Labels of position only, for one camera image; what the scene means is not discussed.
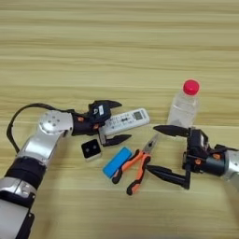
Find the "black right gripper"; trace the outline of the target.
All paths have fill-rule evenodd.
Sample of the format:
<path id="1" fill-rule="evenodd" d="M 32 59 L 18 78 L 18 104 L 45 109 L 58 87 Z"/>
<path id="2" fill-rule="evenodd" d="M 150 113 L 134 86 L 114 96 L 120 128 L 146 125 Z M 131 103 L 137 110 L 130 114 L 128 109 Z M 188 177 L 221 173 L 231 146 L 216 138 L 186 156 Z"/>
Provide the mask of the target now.
<path id="1" fill-rule="evenodd" d="M 187 137 L 190 130 L 175 125 L 158 125 L 154 130 L 170 135 Z M 208 140 L 188 139 L 187 149 L 183 155 L 183 168 L 186 170 L 184 175 L 174 173 L 171 169 L 148 165 L 147 170 L 153 175 L 169 183 L 181 186 L 185 190 L 190 188 L 190 171 L 193 173 L 208 173 L 214 176 L 222 176 L 225 173 L 225 151 L 222 145 L 216 145 L 214 148 L 209 146 Z"/>

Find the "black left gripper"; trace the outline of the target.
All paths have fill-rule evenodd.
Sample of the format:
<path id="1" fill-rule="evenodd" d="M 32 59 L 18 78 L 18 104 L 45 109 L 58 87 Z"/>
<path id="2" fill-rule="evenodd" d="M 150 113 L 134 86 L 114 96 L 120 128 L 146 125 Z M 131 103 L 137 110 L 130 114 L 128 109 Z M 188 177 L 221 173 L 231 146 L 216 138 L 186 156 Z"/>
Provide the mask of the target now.
<path id="1" fill-rule="evenodd" d="M 116 108 L 122 106 L 120 102 L 111 100 L 94 101 L 94 107 L 99 105 L 107 105 L 109 108 Z M 99 129 L 105 125 L 107 114 L 101 114 L 99 110 L 89 111 L 84 114 L 77 112 L 71 113 L 73 118 L 73 136 L 88 135 L 92 136 L 99 133 Z M 104 147 L 111 147 L 118 145 L 131 137 L 130 134 L 115 135 L 113 138 L 107 138 L 103 143 Z"/>

